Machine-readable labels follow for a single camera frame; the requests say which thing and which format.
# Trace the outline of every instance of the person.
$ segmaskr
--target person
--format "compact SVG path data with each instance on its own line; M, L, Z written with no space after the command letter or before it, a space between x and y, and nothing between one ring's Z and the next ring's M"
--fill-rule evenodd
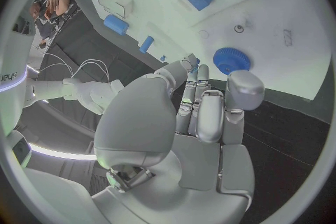
M29 12L42 37L42 42L52 36L53 21L64 14L69 7L70 0L36 0Z

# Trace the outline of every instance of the blue gear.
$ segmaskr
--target blue gear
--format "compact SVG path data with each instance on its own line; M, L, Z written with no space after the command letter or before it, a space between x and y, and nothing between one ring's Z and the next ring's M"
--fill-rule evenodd
M249 57L234 48L222 48L215 52L213 63L224 74L228 75L236 70L250 70Z

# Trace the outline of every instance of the person's hand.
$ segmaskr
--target person's hand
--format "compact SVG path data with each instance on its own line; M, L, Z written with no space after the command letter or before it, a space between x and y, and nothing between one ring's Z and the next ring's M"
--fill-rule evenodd
M51 13L56 11L56 7L58 6L59 0L47 0L46 6L50 6Z

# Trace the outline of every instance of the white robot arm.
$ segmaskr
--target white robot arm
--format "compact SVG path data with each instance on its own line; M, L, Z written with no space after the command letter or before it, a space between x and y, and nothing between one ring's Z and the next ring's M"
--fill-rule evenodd
M119 80L108 84L94 81L82 83L76 78L62 81L34 81L28 78L24 107L39 100L64 97L65 100L78 100L86 109L101 115L123 88Z

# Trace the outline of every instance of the light strip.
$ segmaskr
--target light strip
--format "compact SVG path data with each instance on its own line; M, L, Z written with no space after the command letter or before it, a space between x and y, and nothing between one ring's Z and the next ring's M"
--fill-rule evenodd
M96 155L85 155L85 154L73 154L73 153L64 153L54 150L48 150L44 147L39 147L35 144L29 143L31 149L35 152L45 154L48 156L53 156L57 158L67 158L69 160L85 160L85 161L95 161L97 160Z
M16 87L17 85L21 84L26 79L26 77L27 77L27 69L25 69L25 74L19 81L13 83L12 85L5 86L3 88L0 86L0 92L7 91L10 90L11 88Z
M32 70L33 72L35 72L36 74L40 73L40 71L34 69L33 67L29 66L28 64L27 64L27 67L28 67L30 70Z

